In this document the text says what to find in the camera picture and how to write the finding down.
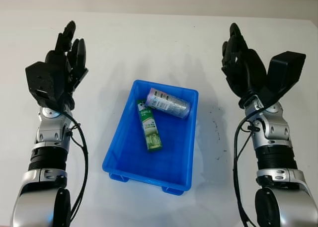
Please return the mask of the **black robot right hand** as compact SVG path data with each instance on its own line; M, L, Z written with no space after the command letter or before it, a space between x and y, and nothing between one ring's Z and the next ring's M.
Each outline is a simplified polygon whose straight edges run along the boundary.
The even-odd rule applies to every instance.
M266 69L258 53L248 47L236 23L230 25L230 38L222 45L222 71L232 92L240 98L241 109L265 85Z

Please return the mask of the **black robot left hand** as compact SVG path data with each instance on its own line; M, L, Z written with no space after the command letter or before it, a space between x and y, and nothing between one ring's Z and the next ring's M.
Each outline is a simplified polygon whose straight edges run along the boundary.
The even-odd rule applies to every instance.
M58 34L54 50L48 52L45 62L58 68L54 73L54 91L50 108L63 111L65 106L70 110L75 107L73 93L87 75L86 45L84 39L73 39L76 24L72 20Z

